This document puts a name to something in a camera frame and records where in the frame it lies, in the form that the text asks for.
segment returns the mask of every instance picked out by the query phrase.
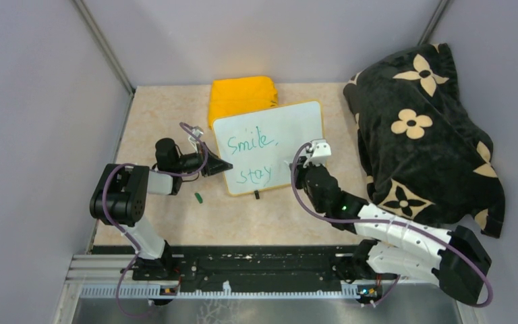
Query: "yellow towel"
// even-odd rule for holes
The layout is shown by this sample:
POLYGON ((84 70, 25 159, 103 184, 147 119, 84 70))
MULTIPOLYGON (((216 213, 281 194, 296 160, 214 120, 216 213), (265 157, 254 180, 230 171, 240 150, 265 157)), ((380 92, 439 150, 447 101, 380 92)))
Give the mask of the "yellow towel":
POLYGON ((278 103, 275 84, 266 76, 215 80, 209 98, 209 128, 218 118, 263 110, 278 103))

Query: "whiteboard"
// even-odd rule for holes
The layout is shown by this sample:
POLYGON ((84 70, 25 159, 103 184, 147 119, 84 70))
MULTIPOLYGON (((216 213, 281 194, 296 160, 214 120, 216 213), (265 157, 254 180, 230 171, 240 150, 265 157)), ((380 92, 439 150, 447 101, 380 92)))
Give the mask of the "whiteboard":
POLYGON ((223 173, 231 195, 291 183, 289 163, 297 149, 323 138, 318 101, 216 119, 213 130, 221 159, 233 164, 223 173))

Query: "beige tabletop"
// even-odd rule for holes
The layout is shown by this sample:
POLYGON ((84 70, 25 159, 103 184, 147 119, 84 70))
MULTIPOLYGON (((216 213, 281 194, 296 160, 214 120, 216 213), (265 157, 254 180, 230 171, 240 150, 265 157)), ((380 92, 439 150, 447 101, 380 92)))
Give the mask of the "beige tabletop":
MULTIPOLYGON (((342 94, 344 83, 276 84, 279 104, 318 99, 322 105, 324 133, 333 150, 327 168, 339 185, 366 197, 366 175, 360 167, 356 124, 342 94)), ((184 153, 192 152, 188 136, 178 126, 186 122, 204 129, 203 140, 217 153, 208 129, 210 86, 142 86, 132 103, 118 153, 118 163, 153 165, 154 145, 173 138, 184 153)), ((301 193, 307 205, 308 199, 301 193)), ((233 197, 222 175, 182 184, 177 196, 148 195, 144 214, 160 236, 172 245, 319 245, 355 244, 359 237, 339 231, 307 214, 291 187, 233 197), (200 204, 194 194, 203 198, 200 204)), ((94 244, 128 244, 110 226, 98 225, 94 244)))

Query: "flower pattern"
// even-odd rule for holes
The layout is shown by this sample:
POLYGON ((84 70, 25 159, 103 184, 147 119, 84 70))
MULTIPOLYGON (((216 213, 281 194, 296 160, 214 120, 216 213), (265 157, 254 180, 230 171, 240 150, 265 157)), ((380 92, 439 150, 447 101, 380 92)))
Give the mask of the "flower pattern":
POLYGON ((356 130, 360 129, 360 113, 354 115, 354 122, 356 124, 356 130))
POLYGON ((406 136, 412 140, 424 137, 426 131, 425 127, 430 127, 432 118, 427 115, 416 115, 416 112, 412 109, 402 109, 398 113, 397 120, 392 123, 391 130, 394 134, 406 133, 406 136))
POLYGON ((434 96, 434 92, 436 92, 437 84, 446 83, 449 78, 444 78, 442 76, 438 76, 432 72, 430 69, 430 64, 423 56, 420 54, 416 54, 414 57, 414 69, 415 71, 406 71, 402 73, 398 73, 393 76, 394 79, 404 79, 404 80, 420 80, 420 85, 430 95, 430 97, 434 96))
POLYGON ((489 210, 484 209, 483 211, 480 211, 473 219, 475 219, 476 223, 480 226, 482 230, 486 229, 486 226, 488 225, 488 215, 489 210))
POLYGON ((350 79, 350 81, 348 81, 348 83, 352 83, 352 84, 354 84, 354 85, 357 85, 357 84, 356 84, 356 82, 358 81, 358 76, 359 76, 363 71, 364 71, 364 70, 362 70, 362 71, 358 72, 358 73, 354 76, 354 78, 352 78, 352 79, 350 79))
POLYGON ((433 204, 433 202, 414 194, 406 186, 392 179, 390 192, 379 205, 397 215, 414 219, 426 207, 433 204))
POLYGON ((491 166, 490 160, 491 160, 491 152, 490 149, 482 142, 478 142, 478 147, 476 148, 482 159, 485 161, 485 164, 482 166, 476 168, 473 172, 476 172, 477 174, 480 174, 481 176, 486 176, 489 178, 497 178, 497 173, 495 173, 495 170, 491 166))

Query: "black floral blanket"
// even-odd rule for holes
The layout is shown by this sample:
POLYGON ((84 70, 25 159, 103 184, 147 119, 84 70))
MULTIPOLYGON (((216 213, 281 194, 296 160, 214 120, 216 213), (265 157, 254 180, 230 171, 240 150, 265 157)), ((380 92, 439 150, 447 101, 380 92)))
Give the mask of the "black floral blanket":
POLYGON ((493 142, 460 103, 448 45, 390 55, 343 92, 373 203, 425 225, 473 215, 483 234, 500 236, 505 196, 493 142))

